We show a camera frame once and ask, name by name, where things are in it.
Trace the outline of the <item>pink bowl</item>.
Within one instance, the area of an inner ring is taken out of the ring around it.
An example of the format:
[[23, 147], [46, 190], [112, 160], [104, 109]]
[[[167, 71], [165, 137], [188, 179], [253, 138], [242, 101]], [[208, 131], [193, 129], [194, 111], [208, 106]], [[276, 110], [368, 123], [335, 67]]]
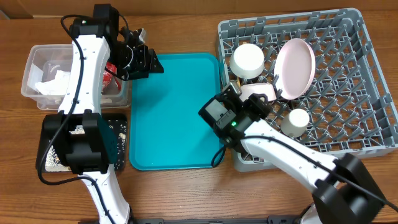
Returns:
[[241, 86], [241, 95], [239, 98], [241, 101], [245, 101], [253, 93], [264, 94], [267, 96], [268, 101], [274, 101], [277, 99], [274, 87], [270, 83], [253, 83]]

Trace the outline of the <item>red snack wrapper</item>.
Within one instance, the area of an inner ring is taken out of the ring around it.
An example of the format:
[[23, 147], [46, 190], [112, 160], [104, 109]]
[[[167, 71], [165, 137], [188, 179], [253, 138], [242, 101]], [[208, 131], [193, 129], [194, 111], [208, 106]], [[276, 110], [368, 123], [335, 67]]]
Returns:
[[112, 73], [116, 73], [116, 67], [115, 65], [107, 62], [105, 71], [103, 73], [103, 81], [102, 81], [102, 94], [105, 95], [113, 95], [117, 94], [121, 91], [121, 84], [119, 80], [112, 75], [109, 71]]

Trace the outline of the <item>white paper cup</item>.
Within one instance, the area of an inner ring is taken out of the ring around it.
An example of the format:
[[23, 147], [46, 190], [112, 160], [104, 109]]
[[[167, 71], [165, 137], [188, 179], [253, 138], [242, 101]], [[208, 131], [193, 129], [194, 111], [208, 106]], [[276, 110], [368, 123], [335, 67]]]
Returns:
[[280, 128], [285, 135], [297, 138], [307, 130], [309, 120], [308, 113], [303, 109], [297, 108], [283, 118]]

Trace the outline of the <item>white small bowl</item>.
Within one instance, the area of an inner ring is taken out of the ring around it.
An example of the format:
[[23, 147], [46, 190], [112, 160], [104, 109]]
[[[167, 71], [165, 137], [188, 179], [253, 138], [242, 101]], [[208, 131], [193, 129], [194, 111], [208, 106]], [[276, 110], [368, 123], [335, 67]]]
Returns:
[[264, 65], [264, 53], [255, 44], [240, 45], [229, 60], [231, 71], [242, 79], [258, 77], [263, 72]]

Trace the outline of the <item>white plate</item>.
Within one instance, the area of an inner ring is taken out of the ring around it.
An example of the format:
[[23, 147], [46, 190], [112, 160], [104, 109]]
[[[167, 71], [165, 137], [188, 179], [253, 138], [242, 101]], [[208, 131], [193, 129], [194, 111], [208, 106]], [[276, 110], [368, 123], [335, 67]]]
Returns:
[[274, 74], [277, 90], [286, 100], [294, 100], [309, 89], [315, 76], [315, 54], [306, 41], [294, 38], [287, 41], [277, 55]]

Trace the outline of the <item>white paper napkin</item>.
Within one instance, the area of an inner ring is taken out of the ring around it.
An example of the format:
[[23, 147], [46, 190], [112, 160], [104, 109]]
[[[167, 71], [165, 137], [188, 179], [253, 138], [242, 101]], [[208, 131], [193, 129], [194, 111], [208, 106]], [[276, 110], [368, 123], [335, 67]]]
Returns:
[[67, 92], [70, 72], [58, 70], [53, 80], [47, 82], [37, 82], [35, 87], [42, 95], [64, 96]]

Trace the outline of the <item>rice and peanut leftovers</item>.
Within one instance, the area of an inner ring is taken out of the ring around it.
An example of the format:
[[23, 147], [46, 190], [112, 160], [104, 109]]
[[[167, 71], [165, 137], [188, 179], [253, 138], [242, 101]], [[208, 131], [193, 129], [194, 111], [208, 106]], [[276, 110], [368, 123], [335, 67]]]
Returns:
[[[114, 170], [119, 171], [124, 169], [126, 160], [126, 141], [127, 141], [127, 121], [117, 119], [108, 120], [109, 127], [114, 131], [117, 139], [116, 149], [117, 158], [114, 163]], [[53, 146], [49, 149], [44, 165], [45, 172], [70, 172], [71, 168], [63, 166], [58, 158]]]

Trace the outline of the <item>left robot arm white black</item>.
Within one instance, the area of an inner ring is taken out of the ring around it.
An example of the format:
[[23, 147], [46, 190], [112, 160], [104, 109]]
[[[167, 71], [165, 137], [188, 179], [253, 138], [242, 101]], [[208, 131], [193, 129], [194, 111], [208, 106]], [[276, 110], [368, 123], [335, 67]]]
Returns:
[[101, 114], [101, 88], [106, 64], [123, 81], [163, 73], [153, 49], [146, 46], [144, 29], [121, 27], [123, 16], [110, 4], [95, 4], [91, 16], [73, 15], [65, 26], [72, 39], [73, 60], [63, 101], [42, 123], [37, 175], [42, 177], [49, 150], [82, 181], [93, 199], [100, 223], [133, 223], [132, 208], [122, 195], [114, 163], [117, 139]]

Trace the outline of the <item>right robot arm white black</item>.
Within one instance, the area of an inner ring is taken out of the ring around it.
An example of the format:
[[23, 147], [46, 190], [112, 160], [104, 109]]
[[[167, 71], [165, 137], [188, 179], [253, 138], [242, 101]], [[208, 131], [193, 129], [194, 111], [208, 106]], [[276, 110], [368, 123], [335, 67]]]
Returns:
[[241, 101], [233, 90], [212, 97], [198, 112], [227, 148], [246, 151], [284, 171], [312, 195], [299, 223], [371, 223], [388, 201], [360, 159], [314, 151], [266, 121], [271, 107], [264, 94]]

